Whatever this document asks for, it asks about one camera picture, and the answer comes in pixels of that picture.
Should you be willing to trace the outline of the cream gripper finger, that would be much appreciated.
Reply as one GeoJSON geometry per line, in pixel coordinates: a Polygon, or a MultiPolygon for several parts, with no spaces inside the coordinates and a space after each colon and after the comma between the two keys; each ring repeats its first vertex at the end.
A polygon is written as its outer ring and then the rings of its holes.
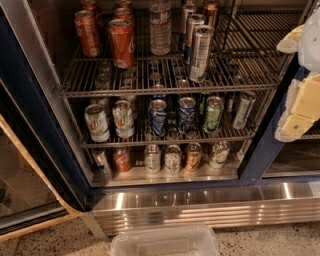
{"type": "Polygon", "coordinates": [[[275,131],[281,142],[300,139],[320,119],[320,74],[311,73],[302,81],[293,79],[275,131]]]}
{"type": "Polygon", "coordinates": [[[277,44],[276,49],[282,53],[297,52],[303,28],[303,25],[294,28],[277,44]]]}

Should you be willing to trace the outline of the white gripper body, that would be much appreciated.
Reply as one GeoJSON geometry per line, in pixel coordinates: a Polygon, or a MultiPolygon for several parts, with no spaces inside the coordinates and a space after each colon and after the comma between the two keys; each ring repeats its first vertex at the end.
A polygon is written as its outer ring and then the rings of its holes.
{"type": "Polygon", "coordinates": [[[304,24],[299,40],[298,62],[310,71],[320,71],[320,8],[304,24]]]}

